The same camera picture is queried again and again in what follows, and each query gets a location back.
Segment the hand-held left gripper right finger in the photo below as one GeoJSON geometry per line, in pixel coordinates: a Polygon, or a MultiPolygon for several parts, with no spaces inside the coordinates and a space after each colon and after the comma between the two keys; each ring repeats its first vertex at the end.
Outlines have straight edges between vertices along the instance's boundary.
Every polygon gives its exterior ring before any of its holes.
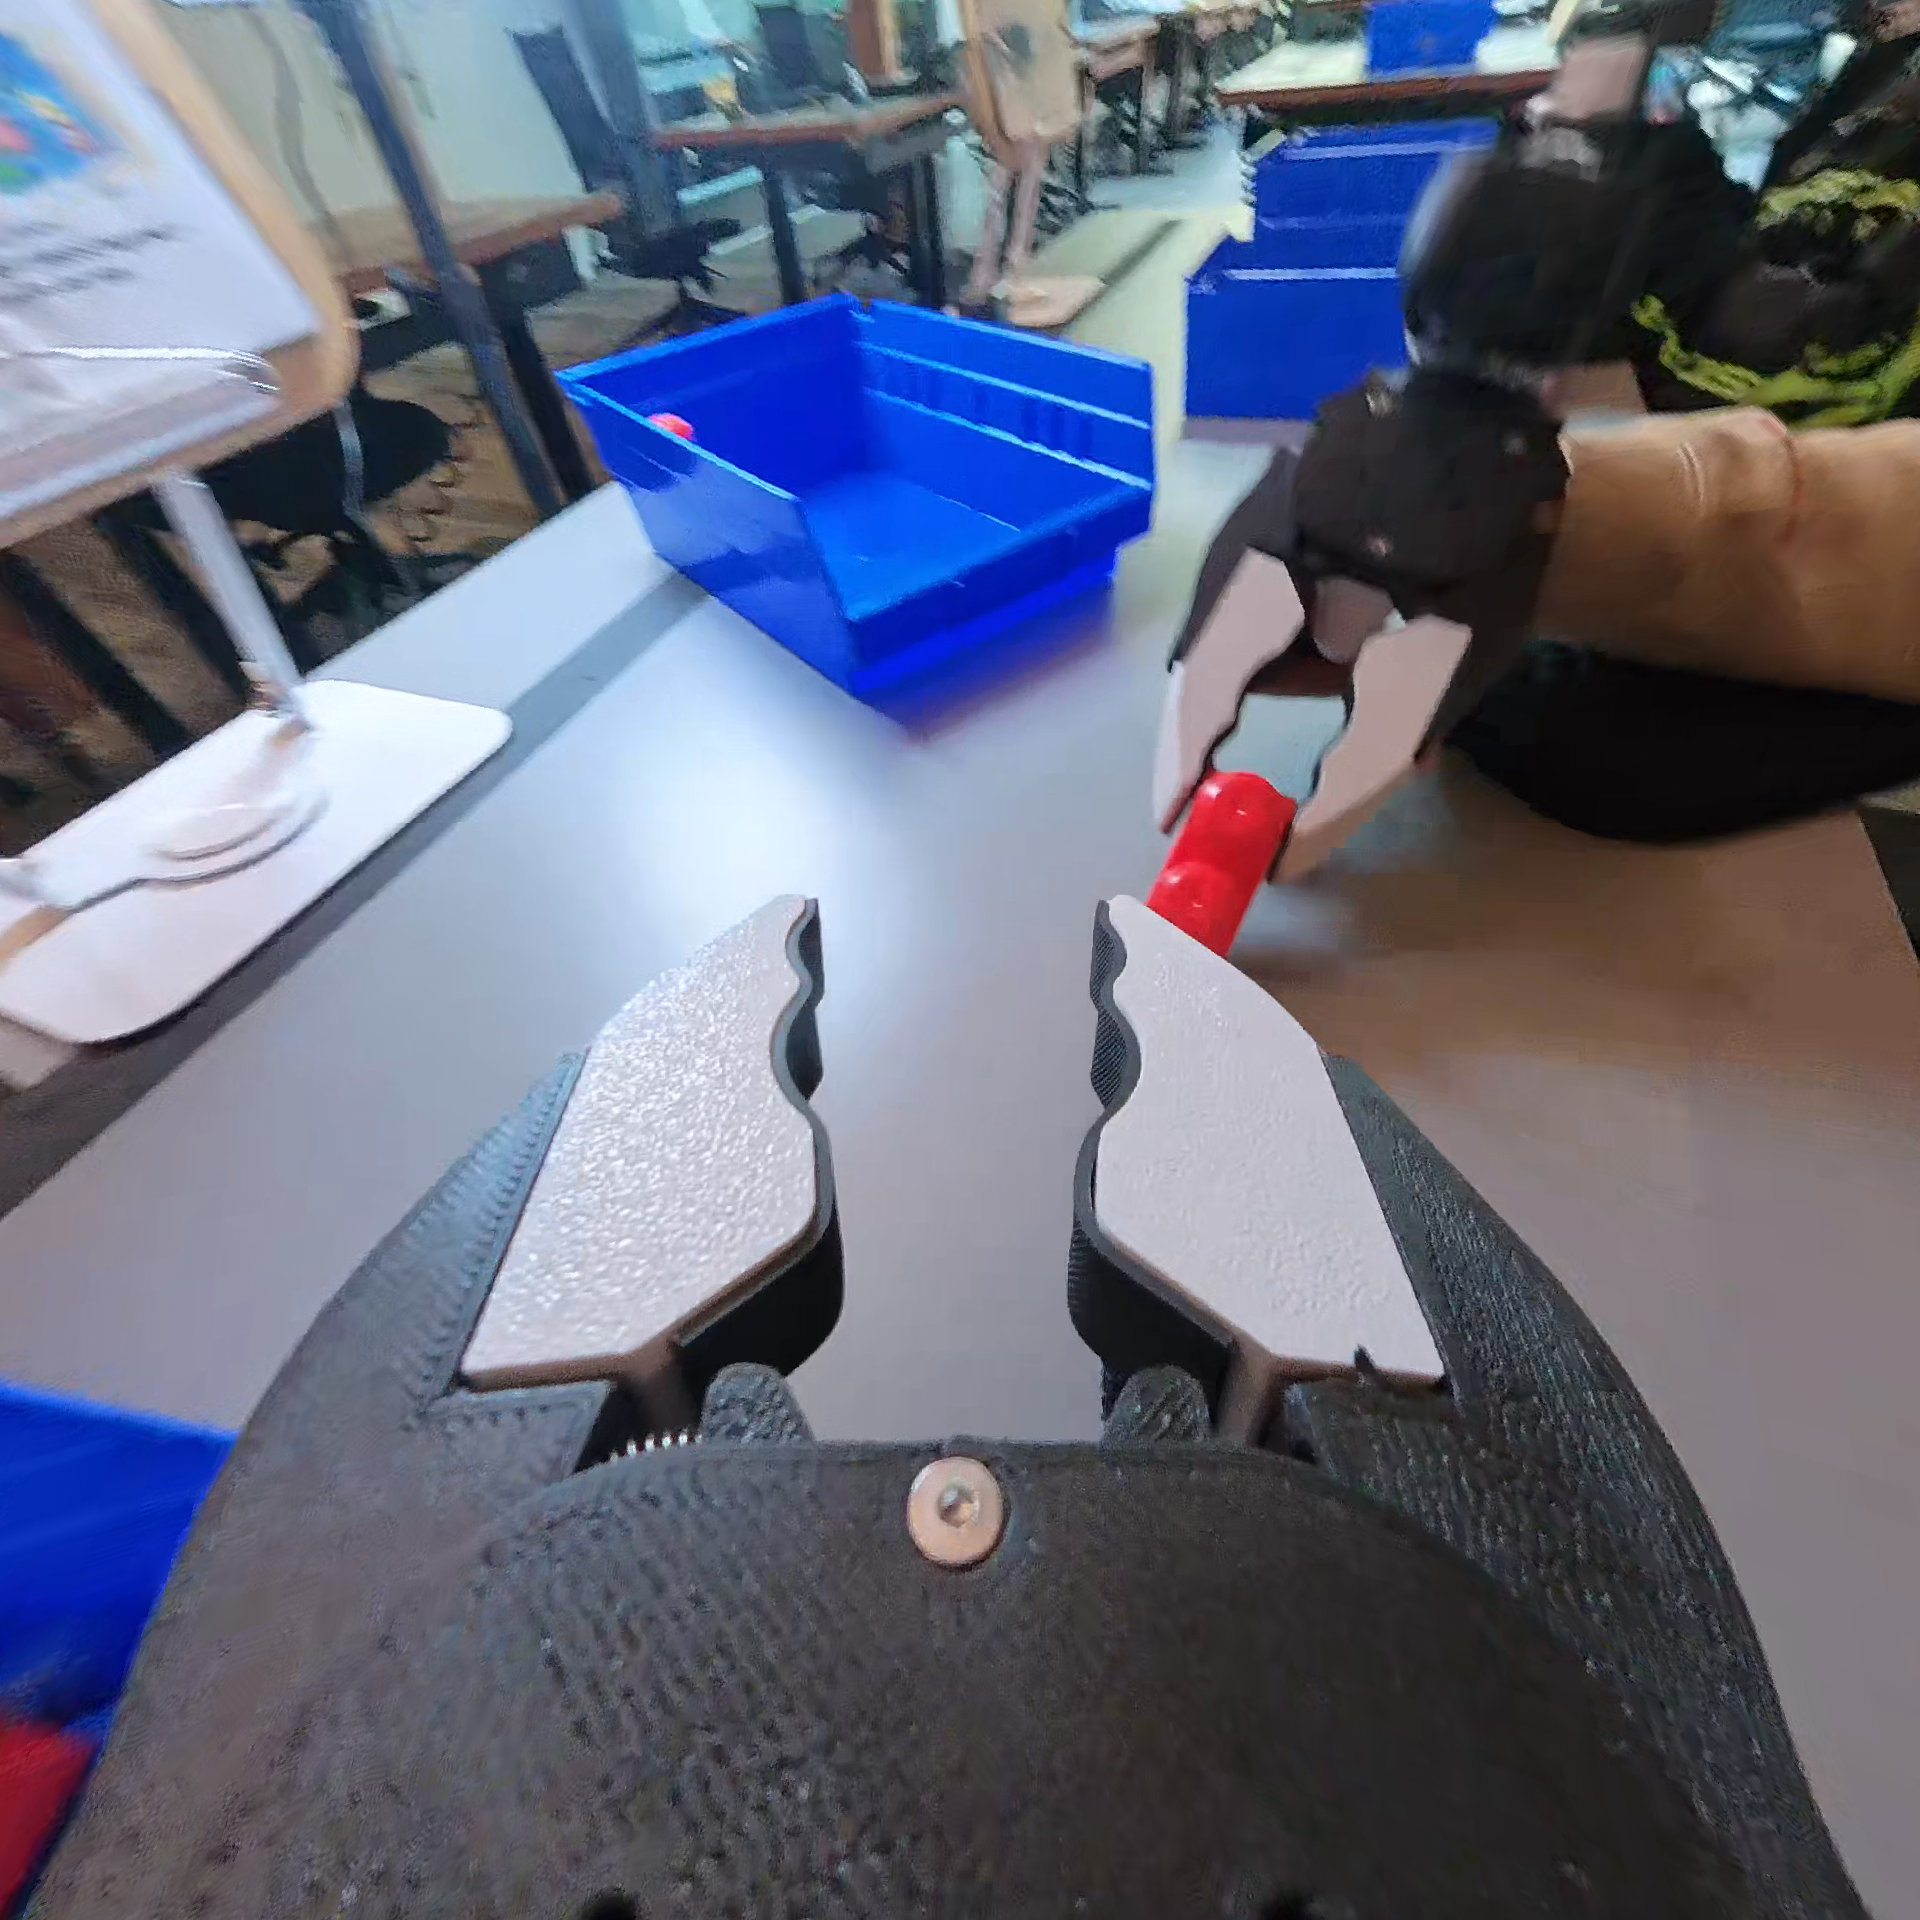
{"type": "Polygon", "coordinates": [[[1417,1263],[1309,1029],[1136,897],[1093,913],[1091,1013],[1068,1317],[1099,1411],[1174,1373],[1243,1448],[1309,1448],[1294,1393],[1442,1422],[1417,1263]]]}

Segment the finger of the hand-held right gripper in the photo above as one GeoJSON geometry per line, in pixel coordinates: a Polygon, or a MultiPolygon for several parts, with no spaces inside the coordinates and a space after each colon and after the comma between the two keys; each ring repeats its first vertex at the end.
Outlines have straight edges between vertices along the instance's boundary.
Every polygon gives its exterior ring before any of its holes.
{"type": "Polygon", "coordinates": [[[1433,614],[1379,631],[1360,643],[1351,662],[1348,722],[1322,755],[1307,803],[1294,814],[1282,853],[1269,869],[1274,882],[1301,882],[1411,780],[1469,643],[1469,628],[1433,614]]]}
{"type": "Polygon", "coordinates": [[[1281,662],[1307,625],[1301,597],[1281,559],[1243,553],[1186,655],[1165,673],[1152,755],[1152,819],[1173,833],[1211,773],[1217,744],[1237,729],[1261,673],[1281,662]]]}

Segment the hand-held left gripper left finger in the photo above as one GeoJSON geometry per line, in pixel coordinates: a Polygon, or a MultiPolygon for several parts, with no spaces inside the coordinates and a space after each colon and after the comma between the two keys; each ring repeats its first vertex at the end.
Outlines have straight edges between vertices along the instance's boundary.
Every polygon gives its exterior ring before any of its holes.
{"type": "Polygon", "coordinates": [[[818,906],[780,895],[600,1027],[466,1335],[466,1389],[603,1381],[683,1428],[724,1368],[785,1378],[822,1348],[846,1268],[818,1002],[818,906]]]}

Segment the red two-stud mega block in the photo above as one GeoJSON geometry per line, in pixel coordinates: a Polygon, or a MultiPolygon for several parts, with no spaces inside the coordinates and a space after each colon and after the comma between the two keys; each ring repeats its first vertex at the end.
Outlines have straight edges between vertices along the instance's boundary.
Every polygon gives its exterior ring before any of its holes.
{"type": "Polygon", "coordinates": [[[1286,853],[1298,803],[1251,772],[1197,780],[1146,907],[1214,958],[1226,958],[1248,913],[1286,853]]]}

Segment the cluster of red mega blocks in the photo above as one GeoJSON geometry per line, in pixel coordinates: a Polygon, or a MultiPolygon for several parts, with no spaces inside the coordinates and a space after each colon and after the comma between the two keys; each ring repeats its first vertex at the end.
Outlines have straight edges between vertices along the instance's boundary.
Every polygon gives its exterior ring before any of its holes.
{"type": "Polygon", "coordinates": [[[57,1838],[93,1750],[83,1730],[4,1719],[4,1905],[57,1838]]]}

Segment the person's right forearm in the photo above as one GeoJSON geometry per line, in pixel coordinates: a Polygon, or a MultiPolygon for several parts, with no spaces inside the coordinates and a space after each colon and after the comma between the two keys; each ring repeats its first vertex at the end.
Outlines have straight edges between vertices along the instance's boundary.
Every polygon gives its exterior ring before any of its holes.
{"type": "Polygon", "coordinates": [[[1617,661],[1915,705],[1915,422],[1570,422],[1534,625],[1617,661]]]}

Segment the black garment green print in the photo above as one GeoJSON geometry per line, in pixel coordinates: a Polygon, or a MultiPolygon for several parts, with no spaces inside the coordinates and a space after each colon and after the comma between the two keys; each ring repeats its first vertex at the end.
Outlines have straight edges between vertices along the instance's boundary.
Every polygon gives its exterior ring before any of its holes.
{"type": "Polygon", "coordinates": [[[1915,5],[1862,5],[1850,56],[1645,286],[1622,354],[1648,416],[1789,428],[1915,417],[1915,5]]]}

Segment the white document stand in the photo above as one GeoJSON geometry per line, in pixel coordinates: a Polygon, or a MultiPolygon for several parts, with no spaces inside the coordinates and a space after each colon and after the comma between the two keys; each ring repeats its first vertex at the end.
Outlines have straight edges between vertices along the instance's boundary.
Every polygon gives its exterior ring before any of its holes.
{"type": "Polygon", "coordinates": [[[4,859],[4,1027],[79,1053],[176,1020],[508,744],[498,710],[302,684],[186,424],[276,400],[261,356],[4,349],[4,400],[55,433],[4,483],[4,531],[141,482],[189,553],[250,692],[220,729],[4,859]]]}

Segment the wooden easel board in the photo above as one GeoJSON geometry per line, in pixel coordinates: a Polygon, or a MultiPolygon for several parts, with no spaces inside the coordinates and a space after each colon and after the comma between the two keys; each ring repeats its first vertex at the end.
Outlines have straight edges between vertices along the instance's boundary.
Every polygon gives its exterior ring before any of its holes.
{"type": "Polygon", "coordinates": [[[1098,84],[1152,72],[1163,19],[1121,15],[1085,27],[1075,5],[960,5],[957,66],[981,156],[981,217],[957,306],[1023,335],[1056,335],[1099,294],[1098,276],[1032,262],[1054,155],[1085,156],[1098,84]]]}

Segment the wooden desk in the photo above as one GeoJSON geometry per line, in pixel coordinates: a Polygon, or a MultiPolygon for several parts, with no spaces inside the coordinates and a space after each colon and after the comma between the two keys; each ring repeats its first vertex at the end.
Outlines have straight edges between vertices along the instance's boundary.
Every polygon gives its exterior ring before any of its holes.
{"type": "Polygon", "coordinates": [[[806,281],[785,204],[797,172],[855,172],[906,188],[906,287],[931,312],[945,306],[939,156],[964,129],[957,92],[915,92],[868,106],[802,106],[768,116],[696,116],[648,132],[656,155],[734,156],[757,170],[780,304],[802,304],[806,281]]]}
{"type": "MultiPolygon", "coordinates": [[[[628,212],[616,194],[579,194],[562,199],[452,199],[440,226],[459,267],[484,267],[513,251],[562,238],[568,228],[607,228],[628,212]]],[[[402,281],[433,281],[420,241],[402,204],[357,205],[309,226],[339,287],[370,298],[402,281]]]]}

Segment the black office chair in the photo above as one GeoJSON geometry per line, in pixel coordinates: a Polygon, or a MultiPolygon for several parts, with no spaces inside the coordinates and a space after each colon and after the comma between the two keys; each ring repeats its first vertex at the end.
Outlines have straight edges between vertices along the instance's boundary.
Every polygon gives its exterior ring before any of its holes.
{"type": "Polygon", "coordinates": [[[267,531],[279,547],[321,538],[375,579],[416,593],[416,570],[382,547],[371,509],[451,454],[452,433],[433,409],[352,386],[322,417],[204,468],[203,482],[229,524],[267,531]]]}
{"type": "Polygon", "coordinates": [[[593,228],[603,241],[603,267],[628,281],[672,287],[672,304],[632,344],[741,320],[743,315],[739,306],[715,300],[722,279],[707,262],[722,241],[741,236],[741,226],[730,218],[644,212],[636,170],[593,103],[564,30],[508,30],[508,41],[588,194],[609,194],[616,199],[616,217],[593,228]]]}

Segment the black tripod pole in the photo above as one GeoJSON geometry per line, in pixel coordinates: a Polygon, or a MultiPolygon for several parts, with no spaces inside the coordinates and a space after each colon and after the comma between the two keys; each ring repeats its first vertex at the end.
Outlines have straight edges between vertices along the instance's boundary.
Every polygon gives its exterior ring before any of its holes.
{"type": "Polygon", "coordinates": [[[597,487],[568,403],[522,312],[497,304],[476,267],[459,262],[416,134],[402,120],[402,103],[378,56],[364,5],[300,5],[300,15],[322,35],[364,117],[378,164],[411,226],[438,304],[466,349],[476,391],[498,428],[522,494],[538,521],[564,513],[597,487]]]}

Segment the printed instruction sheet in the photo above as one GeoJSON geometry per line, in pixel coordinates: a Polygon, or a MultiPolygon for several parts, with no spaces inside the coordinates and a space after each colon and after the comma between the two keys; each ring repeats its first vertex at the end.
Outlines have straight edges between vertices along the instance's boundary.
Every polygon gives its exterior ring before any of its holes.
{"type": "Polygon", "coordinates": [[[316,320],[90,5],[4,5],[4,532],[273,411],[316,320]]]}

